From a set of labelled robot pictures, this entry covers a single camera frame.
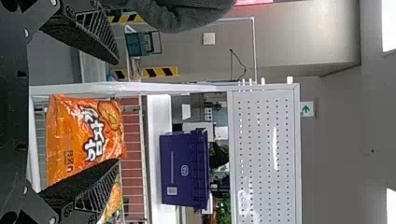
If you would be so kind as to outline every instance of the yellow black warning stripe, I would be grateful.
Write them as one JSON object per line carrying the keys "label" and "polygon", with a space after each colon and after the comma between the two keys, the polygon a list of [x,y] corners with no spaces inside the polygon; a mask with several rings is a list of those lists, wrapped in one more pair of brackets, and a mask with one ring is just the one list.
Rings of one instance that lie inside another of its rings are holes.
{"label": "yellow black warning stripe", "polygon": [[178,77],[178,67],[172,66],[143,68],[142,77]]}
{"label": "yellow black warning stripe", "polygon": [[108,16],[108,21],[110,23],[123,23],[123,22],[142,22],[143,19],[137,14],[131,15],[116,15],[116,16]]}
{"label": "yellow black warning stripe", "polygon": [[115,69],[111,70],[111,73],[116,76],[117,79],[126,79],[128,77],[128,69]]}
{"label": "yellow black warning stripe", "polygon": [[[152,77],[178,77],[178,67],[170,66],[170,67],[147,67],[143,68],[143,78],[152,78]],[[111,73],[117,79],[126,79],[128,77],[128,69],[114,69],[111,70]]]}

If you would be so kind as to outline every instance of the light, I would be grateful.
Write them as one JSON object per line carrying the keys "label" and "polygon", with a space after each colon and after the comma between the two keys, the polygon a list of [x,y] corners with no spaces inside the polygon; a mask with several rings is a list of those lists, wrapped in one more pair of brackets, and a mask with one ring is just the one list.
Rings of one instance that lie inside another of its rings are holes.
{"label": "light", "polygon": [[396,223],[396,192],[387,189],[387,218],[388,224]]}
{"label": "light", "polygon": [[237,0],[236,6],[257,5],[266,3],[274,3],[274,0]]}
{"label": "light", "polygon": [[382,0],[382,50],[396,49],[396,1]]}

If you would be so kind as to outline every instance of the person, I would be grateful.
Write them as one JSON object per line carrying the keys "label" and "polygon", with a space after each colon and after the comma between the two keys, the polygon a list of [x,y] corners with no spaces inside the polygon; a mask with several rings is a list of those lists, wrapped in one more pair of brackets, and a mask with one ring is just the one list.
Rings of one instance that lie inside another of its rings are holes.
{"label": "person", "polygon": [[222,18],[235,0],[100,0],[107,8],[129,8],[163,33],[181,33]]}
{"label": "person", "polygon": [[212,154],[209,157],[209,167],[211,170],[219,169],[230,161],[228,149],[220,147],[218,143],[210,143]]}

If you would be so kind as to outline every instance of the blue plastic crate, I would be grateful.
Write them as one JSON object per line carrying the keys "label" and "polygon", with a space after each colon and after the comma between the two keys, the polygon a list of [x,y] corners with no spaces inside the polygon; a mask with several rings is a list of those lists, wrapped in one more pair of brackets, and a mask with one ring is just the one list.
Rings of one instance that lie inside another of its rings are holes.
{"label": "blue plastic crate", "polygon": [[163,203],[206,209],[209,199],[207,131],[160,137]]}

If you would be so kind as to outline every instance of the window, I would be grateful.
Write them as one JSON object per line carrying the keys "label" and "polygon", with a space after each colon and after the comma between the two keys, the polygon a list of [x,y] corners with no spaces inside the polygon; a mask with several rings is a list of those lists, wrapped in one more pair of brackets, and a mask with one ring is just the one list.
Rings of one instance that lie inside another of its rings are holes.
{"label": "window", "polygon": [[388,224],[396,223],[396,191],[387,189],[387,217]]}
{"label": "window", "polygon": [[396,49],[396,1],[382,0],[382,50]]}

